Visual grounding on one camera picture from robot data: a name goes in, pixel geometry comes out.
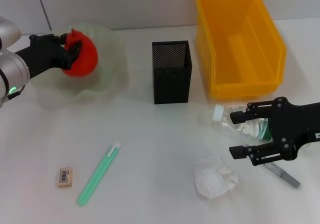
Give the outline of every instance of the white crumpled tissue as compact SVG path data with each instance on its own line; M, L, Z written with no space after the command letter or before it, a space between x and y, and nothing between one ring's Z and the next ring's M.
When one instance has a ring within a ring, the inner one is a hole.
M215 155L197 164L194 179L197 192L208 199L220 197L239 182L238 176Z

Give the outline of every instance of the yellow plastic bin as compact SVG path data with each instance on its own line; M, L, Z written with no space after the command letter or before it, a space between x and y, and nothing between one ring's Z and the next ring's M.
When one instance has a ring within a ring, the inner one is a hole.
M210 95L266 95L283 81L286 46L262 0L196 0L196 42Z

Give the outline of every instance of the white bottle cap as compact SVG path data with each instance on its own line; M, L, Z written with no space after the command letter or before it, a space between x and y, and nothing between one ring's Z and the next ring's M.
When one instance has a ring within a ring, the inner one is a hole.
M215 122L221 122L224 115L224 110L225 107L223 105L215 105L212 120L214 120Z

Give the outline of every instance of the white tabletop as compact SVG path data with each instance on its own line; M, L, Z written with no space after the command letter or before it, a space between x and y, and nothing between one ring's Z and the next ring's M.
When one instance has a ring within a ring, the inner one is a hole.
M288 49L284 82L259 100L320 102L320 19L275 23ZM0 223L320 223L320 145L301 150L294 161L277 162L301 182L299 189L249 159L233 160L229 147L239 143L208 122L216 101L206 98L195 26L116 33L126 43L129 78L112 95L51 109L50 97L39 100L28 84L0 109ZM154 105L152 42L178 40L190 45L189 102ZM9 49L28 44L23 36ZM114 141L121 143L118 155L87 205L78 206L77 197ZM240 183L206 200L195 191L194 171L210 153L219 155ZM59 189L57 171L64 167L74 170L73 186Z

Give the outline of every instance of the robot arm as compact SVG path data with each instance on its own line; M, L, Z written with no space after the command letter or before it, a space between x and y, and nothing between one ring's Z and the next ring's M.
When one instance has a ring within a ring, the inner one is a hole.
M63 46L67 34L55 36L31 35L30 46L17 51L7 51L21 37L16 24L0 16L0 107L2 103L18 96L28 81L50 68L70 70L74 61L79 57L82 47L80 41L73 44L69 50Z
M299 106L291 104L285 97L278 97L248 103L246 112L232 112L230 118L233 124L268 118L272 142L229 148L234 159L249 156L254 166L282 159L294 160L303 145L320 141L320 103Z

